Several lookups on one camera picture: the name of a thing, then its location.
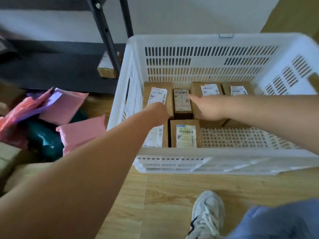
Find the person's right hand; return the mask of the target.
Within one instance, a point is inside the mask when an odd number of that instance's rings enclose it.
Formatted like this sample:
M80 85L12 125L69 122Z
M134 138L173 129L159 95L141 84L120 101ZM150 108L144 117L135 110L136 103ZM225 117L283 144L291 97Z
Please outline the person's right hand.
M199 108L200 119L208 121L217 121L226 118L225 102L227 96L210 95L205 97L205 108Z

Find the person's left hand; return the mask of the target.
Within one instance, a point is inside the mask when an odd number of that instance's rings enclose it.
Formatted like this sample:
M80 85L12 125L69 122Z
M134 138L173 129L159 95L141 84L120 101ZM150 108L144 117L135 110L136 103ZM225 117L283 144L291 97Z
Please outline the person's left hand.
M161 102L155 102L146 106L147 117L151 121L152 127L164 125L169 120L167 108Z

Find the small dark cardboard box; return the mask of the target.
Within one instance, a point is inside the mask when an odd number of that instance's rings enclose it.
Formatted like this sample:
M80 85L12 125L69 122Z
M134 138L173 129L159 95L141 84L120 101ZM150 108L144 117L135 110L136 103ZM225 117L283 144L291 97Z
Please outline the small dark cardboard box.
M188 89L173 89L174 120L193 119Z

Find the person's right forearm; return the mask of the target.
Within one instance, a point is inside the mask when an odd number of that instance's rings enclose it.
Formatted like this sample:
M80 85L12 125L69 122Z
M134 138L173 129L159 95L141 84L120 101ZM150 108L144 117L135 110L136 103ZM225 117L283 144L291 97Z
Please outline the person's right forearm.
M226 118L259 128L319 156L319 95L226 96Z

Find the cardboard box with white label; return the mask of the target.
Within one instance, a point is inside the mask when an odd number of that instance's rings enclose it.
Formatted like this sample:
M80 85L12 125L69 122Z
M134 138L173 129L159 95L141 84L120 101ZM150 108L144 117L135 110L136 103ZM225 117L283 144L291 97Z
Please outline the cardboard box with white label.
M163 125L154 127L148 133L143 145L143 148L168 148L169 147L169 132L168 121Z
M190 85L190 94L198 97L224 95L220 82L192 82ZM200 128L221 128L226 123L226 119L217 121L200 119L199 108L193 101L191 101L190 104L193 110L193 118L198 120Z
M143 89L143 108L160 102L166 106L169 119L173 120L173 85L171 82L145 82Z
M198 120L170 120L172 148L202 148Z
M221 87L224 95L255 95L253 86L248 81L222 82ZM237 120L228 119L223 125L224 128L250 128L251 126Z

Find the white plastic slotted crate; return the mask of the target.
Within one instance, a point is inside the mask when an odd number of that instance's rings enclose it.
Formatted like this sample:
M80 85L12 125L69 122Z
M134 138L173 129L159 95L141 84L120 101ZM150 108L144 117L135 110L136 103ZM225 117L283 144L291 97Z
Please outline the white plastic slotted crate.
M143 108L147 82L250 82L257 95L315 95L319 45L300 33L136 35L128 39L107 130ZM201 130L203 148L142 148L141 173L275 175L319 156L256 128Z

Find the taped cardboard box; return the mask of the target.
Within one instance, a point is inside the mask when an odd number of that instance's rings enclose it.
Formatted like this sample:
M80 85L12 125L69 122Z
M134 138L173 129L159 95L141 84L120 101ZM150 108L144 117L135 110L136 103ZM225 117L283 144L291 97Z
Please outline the taped cardboard box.
M98 64L97 70L102 78L117 79L119 77L119 73L117 74L114 70L107 51L103 53L101 60Z

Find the black metal shelf rack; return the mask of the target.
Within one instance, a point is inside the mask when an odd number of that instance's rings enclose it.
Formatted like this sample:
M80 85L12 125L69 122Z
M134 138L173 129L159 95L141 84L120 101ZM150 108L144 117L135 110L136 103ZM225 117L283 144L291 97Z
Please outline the black metal shelf rack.
M85 93L114 94L121 71L116 48L106 22L102 4L106 0L0 0L0 10L24 11L90 11L103 44L57 41L11 40L12 61L0 65L0 78L18 88L32 91L52 86ZM115 78L103 78L98 74L98 55L109 51Z

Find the white grey sneaker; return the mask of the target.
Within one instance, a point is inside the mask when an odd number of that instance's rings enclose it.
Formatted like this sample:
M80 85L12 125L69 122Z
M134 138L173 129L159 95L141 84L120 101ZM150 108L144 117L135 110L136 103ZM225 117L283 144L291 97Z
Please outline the white grey sneaker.
M223 239L220 230L225 206L220 196L210 190L202 192L194 203L190 229L185 239Z

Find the pink poly mailer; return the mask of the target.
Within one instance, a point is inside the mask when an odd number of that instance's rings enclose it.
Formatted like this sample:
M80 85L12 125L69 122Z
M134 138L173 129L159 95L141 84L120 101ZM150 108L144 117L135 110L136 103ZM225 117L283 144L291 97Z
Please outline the pink poly mailer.
M89 93L65 91L55 88L54 95L59 95L52 105L46 108L38 118L60 126L69 124Z
M63 156L106 132L105 115L56 128L64 145Z

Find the large brown cardboard panel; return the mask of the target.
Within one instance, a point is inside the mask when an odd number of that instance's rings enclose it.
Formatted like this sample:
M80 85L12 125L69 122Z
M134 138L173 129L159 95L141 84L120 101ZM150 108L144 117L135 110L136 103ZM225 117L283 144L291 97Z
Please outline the large brown cardboard panel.
M319 0L279 0L261 33L298 32L319 44Z

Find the blue trouser leg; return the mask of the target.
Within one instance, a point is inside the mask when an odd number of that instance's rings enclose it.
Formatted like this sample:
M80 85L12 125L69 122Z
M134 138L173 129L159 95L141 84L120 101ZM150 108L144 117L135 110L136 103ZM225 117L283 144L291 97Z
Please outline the blue trouser leg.
M319 199L253 206L226 239L319 239Z

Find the purple poly mailer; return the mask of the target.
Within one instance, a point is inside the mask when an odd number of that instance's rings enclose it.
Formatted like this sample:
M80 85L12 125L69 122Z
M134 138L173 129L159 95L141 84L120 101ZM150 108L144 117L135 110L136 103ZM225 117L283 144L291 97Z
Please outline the purple poly mailer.
M18 122L24 121L34 115L38 115L45 110L47 110L52 104L54 104L60 97L62 96L62 93L59 91L54 91L49 98L44 101L39 107L32 109L31 111L28 111L27 113L20 115L18 119L14 122L14 124L17 124Z

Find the dark green plastic bag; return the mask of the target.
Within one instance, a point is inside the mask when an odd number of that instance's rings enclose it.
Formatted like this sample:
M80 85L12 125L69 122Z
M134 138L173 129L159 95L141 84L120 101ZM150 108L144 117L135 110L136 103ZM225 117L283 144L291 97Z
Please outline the dark green plastic bag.
M28 148L38 151L48 162L53 162L63 156L64 145L56 131L58 126L40 120L39 115L32 116L20 124L25 129ZM88 116L79 109L69 124L87 119Z

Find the plain brown cardboard box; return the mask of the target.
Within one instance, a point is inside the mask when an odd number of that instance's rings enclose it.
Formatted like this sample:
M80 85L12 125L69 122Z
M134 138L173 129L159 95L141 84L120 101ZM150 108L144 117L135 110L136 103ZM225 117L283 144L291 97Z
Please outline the plain brown cardboard box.
M0 142L0 197L5 194L5 185L19 165L47 162L34 149L21 149Z
M23 89L0 81L0 116L6 116L26 97Z

